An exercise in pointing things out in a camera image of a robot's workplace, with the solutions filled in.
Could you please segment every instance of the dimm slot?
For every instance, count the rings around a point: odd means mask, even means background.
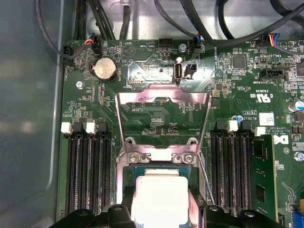
[[[110,204],[111,189],[111,144],[109,139],[102,140],[102,183],[101,183],[101,209]]]
[[[67,175],[66,175],[66,209],[68,215],[74,210],[75,203],[75,173],[76,173],[76,141],[68,140],[68,158],[67,158]]]

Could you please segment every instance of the blue wire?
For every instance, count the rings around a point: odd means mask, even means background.
[[[276,42],[277,42],[277,39],[279,38],[279,36],[280,36],[280,34],[276,34],[276,36],[275,36],[275,43],[274,43],[274,45],[276,45]]]

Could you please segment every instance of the wire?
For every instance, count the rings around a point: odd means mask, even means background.
[[[90,7],[92,9],[92,12],[94,14],[94,17],[96,19],[96,23],[97,23],[97,26],[99,28],[99,31],[101,33],[101,37],[103,39],[108,39],[107,36],[106,36],[106,32],[105,32],[105,27],[104,27],[104,24],[99,16],[99,13],[96,9],[96,5],[94,4],[93,0],[88,0],[89,1],[89,4],[90,4]]]
[[[112,27],[111,27],[110,22],[109,22],[109,18],[107,17],[103,6],[101,5],[99,0],[93,0],[93,2],[95,3],[95,6],[98,9],[98,13],[101,17],[101,20],[102,20],[103,24],[104,24],[105,31],[108,34],[108,38],[109,39],[115,39]]]
[[[274,8],[274,10],[283,17],[291,12],[291,9],[284,5],[280,0],[270,0],[270,4]],[[291,20],[298,23],[300,26],[302,26],[302,28],[304,28],[304,17],[302,17],[301,15],[297,15]]]
[[[194,38],[195,35],[189,31],[187,31],[186,29],[184,29],[182,26],[180,26],[178,23],[176,23],[168,14],[167,12],[163,9],[161,3],[159,0],[154,0],[154,5],[157,9],[157,11],[159,12],[159,14],[171,25],[173,25],[177,30],[181,31],[183,34]]]
[[[275,43],[274,43],[273,34],[269,34],[268,36],[269,36],[269,41],[270,41],[271,46],[274,47],[274,46],[275,46]]]
[[[223,31],[227,39],[234,39],[234,36],[230,33],[224,17],[224,7],[228,0],[218,0],[218,22],[221,30]]]
[[[287,21],[289,21],[294,16],[298,15],[300,12],[304,10],[304,3],[298,6],[295,10],[293,10],[291,13],[289,13],[287,16],[281,18],[277,22],[265,27],[264,29],[261,29],[257,32],[254,32],[250,35],[236,38],[236,39],[230,39],[230,40],[214,40],[206,30],[205,26],[200,20],[200,17],[197,14],[197,11],[194,8],[194,5],[192,3],[192,0],[180,0],[180,3],[182,7],[184,8],[185,13],[187,14],[188,18],[192,22],[193,26],[197,29],[197,31],[200,33],[200,35],[210,44],[216,47],[229,47],[237,44],[244,43],[248,40],[255,39],[263,34],[267,34],[278,27],[285,24]]]
[[[62,58],[66,59],[74,59],[77,56],[81,54],[86,49],[86,45],[82,45],[73,55],[69,56],[57,49],[57,47],[53,44],[51,39],[48,36],[48,32],[46,30],[46,27],[44,26],[43,20],[42,20],[42,15],[41,15],[41,0],[35,0],[35,13],[36,13],[36,18],[39,24],[39,28],[42,32],[42,35],[44,39],[46,40],[47,44],[50,46],[50,48],[55,51],[58,55],[60,55]]]
[[[123,25],[120,30],[119,39],[127,39],[128,29],[130,25],[131,9],[129,6],[123,7]]]

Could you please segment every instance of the metal bracket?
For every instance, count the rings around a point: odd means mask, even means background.
[[[157,149],[153,145],[137,145],[131,138],[125,138],[120,106],[127,103],[152,103],[157,97],[168,97],[174,103],[199,103],[206,106],[198,140],[190,138],[186,145],[170,145],[165,149]],[[177,85],[150,85],[138,93],[118,93],[115,96],[116,111],[119,123],[122,150],[117,157],[116,203],[123,199],[123,169],[132,163],[171,162],[174,164],[191,164],[202,166],[201,145],[211,106],[208,93],[186,93]]]
[[[203,115],[202,125],[199,131],[199,143],[196,145],[195,152],[197,153],[201,148],[204,138],[205,127],[211,106],[211,99],[208,93],[186,93],[177,85],[150,85],[148,88],[143,89],[139,93],[117,93],[115,95],[116,111],[119,123],[120,136],[123,144],[123,151],[129,152],[132,147],[126,144],[124,136],[124,126],[122,124],[122,115],[120,106],[127,103],[152,103],[157,97],[168,97],[174,103],[199,103],[207,107]]]

